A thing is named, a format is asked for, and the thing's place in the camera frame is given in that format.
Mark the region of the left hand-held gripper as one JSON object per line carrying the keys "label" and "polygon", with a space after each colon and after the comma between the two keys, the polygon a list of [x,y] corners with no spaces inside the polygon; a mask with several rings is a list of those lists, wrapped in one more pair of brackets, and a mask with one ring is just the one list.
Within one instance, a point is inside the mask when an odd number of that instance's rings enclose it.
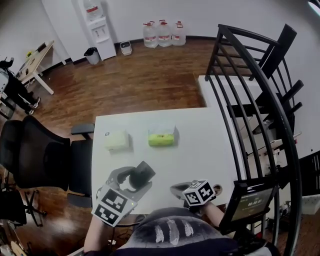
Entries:
{"label": "left hand-held gripper", "polygon": [[127,177],[136,171],[136,167],[125,166],[113,170],[108,179],[107,184],[101,187],[96,204],[91,214],[100,219],[105,224],[115,227],[117,224],[138,205],[139,201],[152,187],[149,181],[145,186],[136,190],[124,189],[122,193],[112,188],[119,187]]}

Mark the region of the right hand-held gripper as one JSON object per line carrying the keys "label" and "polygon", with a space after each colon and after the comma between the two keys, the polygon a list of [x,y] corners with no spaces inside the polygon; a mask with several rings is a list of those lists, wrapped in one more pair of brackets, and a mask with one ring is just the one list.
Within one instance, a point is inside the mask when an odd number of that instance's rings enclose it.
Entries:
{"label": "right hand-held gripper", "polygon": [[207,179],[175,184],[170,187],[170,192],[177,199],[185,198],[189,207],[203,206],[216,196],[216,192]]}

